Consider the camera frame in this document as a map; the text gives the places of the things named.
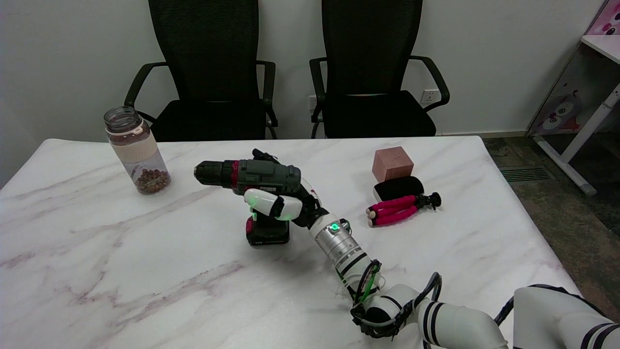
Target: gray carpet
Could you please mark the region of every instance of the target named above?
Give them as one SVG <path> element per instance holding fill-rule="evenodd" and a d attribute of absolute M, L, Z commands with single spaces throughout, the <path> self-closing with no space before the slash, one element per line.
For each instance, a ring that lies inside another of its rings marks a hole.
<path fill-rule="evenodd" d="M 572 137 L 545 139 L 561 152 Z M 555 177 L 511 187 L 584 297 L 620 322 L 620 138 L 595 135 L 571 161 L 598 191 L 594 197 L 586 197 L 530 138 L 484 143 L 498 167 L 543 165 Z"/>

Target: floor vent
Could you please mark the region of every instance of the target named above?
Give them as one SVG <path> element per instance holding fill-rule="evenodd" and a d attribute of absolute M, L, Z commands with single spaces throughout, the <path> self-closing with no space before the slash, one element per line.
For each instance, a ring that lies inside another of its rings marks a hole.
<path fill-rule="evenodd" d="M 541 182 L 555 179 L 544 166 L 500 167 L 508 183 Z"/>

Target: chair seat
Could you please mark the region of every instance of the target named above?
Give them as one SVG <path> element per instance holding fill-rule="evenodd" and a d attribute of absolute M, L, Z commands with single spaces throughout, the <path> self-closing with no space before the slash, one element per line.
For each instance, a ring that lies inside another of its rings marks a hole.
<path fill-rule="evenodd" d="M 330 96 L 323 107 L 328 138 L 431 137 L 435 123 L 408 91 Z"/>
<path fill-rule="evenodd" d="M 235 102 L 172 101 L 151 126 L 158 142 L 265 139 L 260 99 Z"/>

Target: mesh chair back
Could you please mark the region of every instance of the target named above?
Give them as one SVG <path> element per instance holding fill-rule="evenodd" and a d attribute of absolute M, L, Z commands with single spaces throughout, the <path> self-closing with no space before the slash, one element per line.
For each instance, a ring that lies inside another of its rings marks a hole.
<path fill-rule="evenodd" d="M 181 100 L 259 97 L 258 0 L 149 0 L 149 8 Z"/>
<path fill-rule="evenodd" d="M 401 90 L 422 0 L 323 0 L 327 93 Z"/>

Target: pink block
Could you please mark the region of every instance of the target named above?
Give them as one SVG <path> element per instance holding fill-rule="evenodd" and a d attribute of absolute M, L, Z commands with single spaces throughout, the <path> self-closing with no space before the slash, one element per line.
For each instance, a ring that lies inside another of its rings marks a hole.
<path fill-rule="evenodd" d="M 373 174 L 379 183 L 411 175 L 414 163 L 402 147 L 379 149 L 374 153 Z"/>

